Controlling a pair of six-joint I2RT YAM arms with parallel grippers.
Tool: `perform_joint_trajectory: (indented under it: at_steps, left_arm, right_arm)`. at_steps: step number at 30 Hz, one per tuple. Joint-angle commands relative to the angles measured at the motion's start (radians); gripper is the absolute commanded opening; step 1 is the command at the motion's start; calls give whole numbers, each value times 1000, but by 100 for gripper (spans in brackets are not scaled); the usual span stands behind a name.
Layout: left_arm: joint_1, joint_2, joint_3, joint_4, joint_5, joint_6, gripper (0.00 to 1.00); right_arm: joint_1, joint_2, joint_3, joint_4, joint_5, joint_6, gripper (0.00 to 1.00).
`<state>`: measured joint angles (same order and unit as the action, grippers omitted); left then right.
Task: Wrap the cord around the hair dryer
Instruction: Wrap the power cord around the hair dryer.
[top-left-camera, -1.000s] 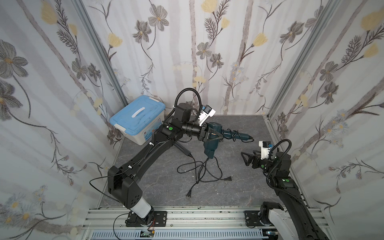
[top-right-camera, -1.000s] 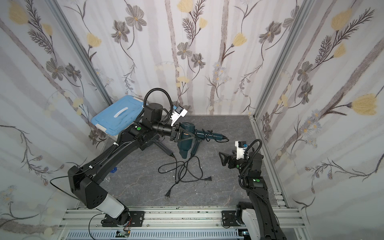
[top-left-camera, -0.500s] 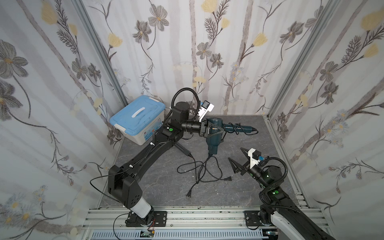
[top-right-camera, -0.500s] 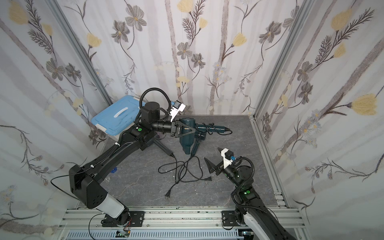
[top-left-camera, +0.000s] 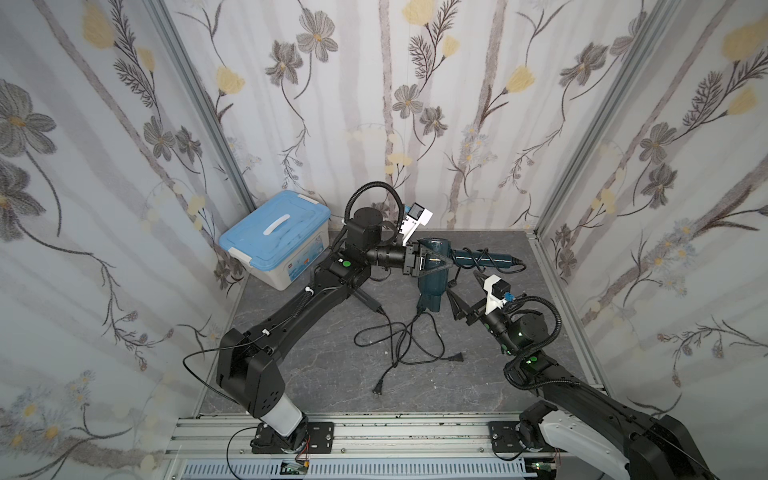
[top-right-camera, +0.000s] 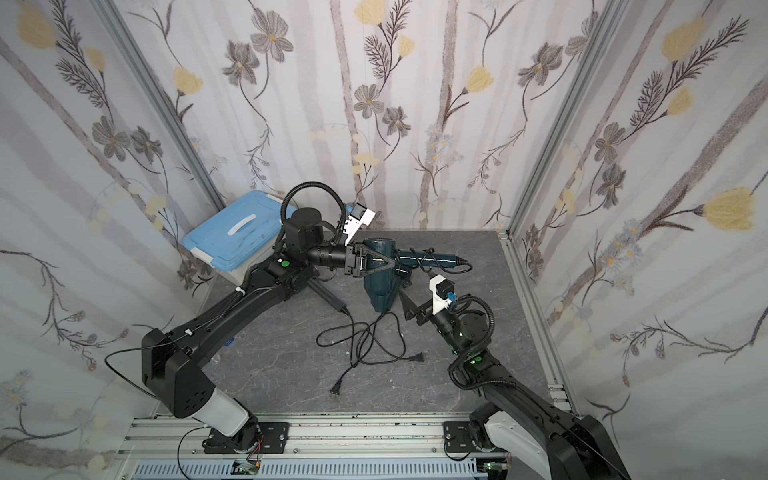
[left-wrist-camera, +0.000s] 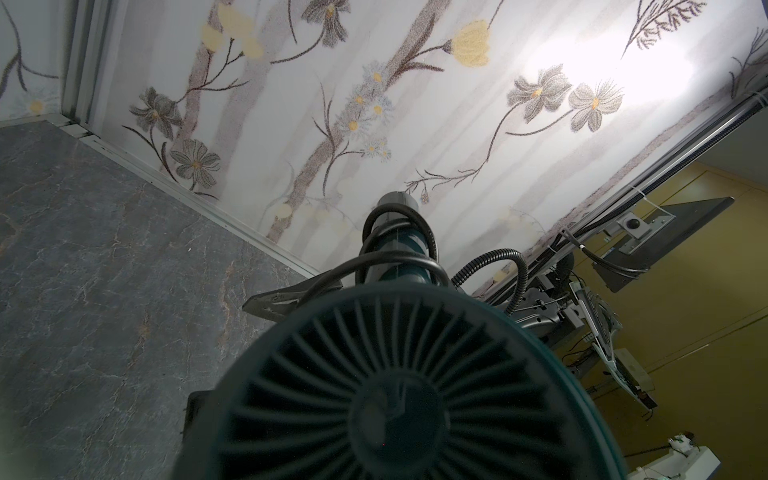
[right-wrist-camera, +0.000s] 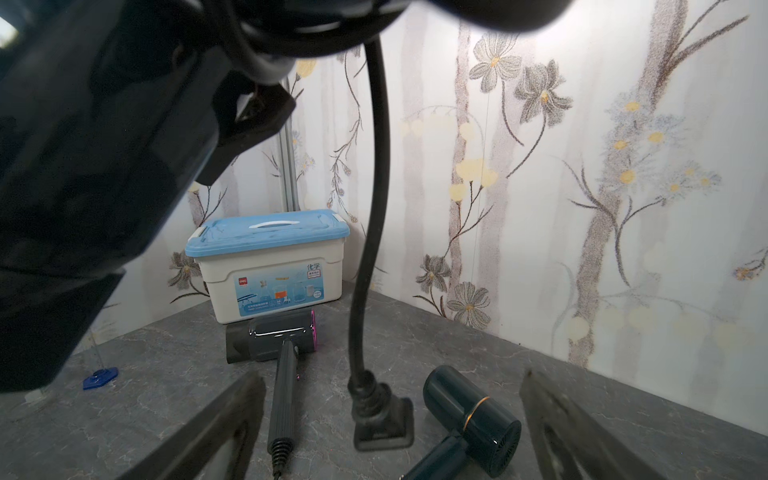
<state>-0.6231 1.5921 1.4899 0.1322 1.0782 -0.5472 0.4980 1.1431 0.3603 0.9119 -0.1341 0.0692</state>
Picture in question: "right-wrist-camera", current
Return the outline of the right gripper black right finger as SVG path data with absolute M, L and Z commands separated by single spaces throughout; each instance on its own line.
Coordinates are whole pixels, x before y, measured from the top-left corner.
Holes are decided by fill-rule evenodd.
M 544 479 L 662 477 L 541 373 L 525 373 L 519 396 Z

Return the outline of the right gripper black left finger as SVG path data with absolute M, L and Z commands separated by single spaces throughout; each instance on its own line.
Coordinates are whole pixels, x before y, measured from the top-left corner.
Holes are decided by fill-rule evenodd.
M 266 385 L 248 372 L 123 479 L 243 479 L 264 415 Z

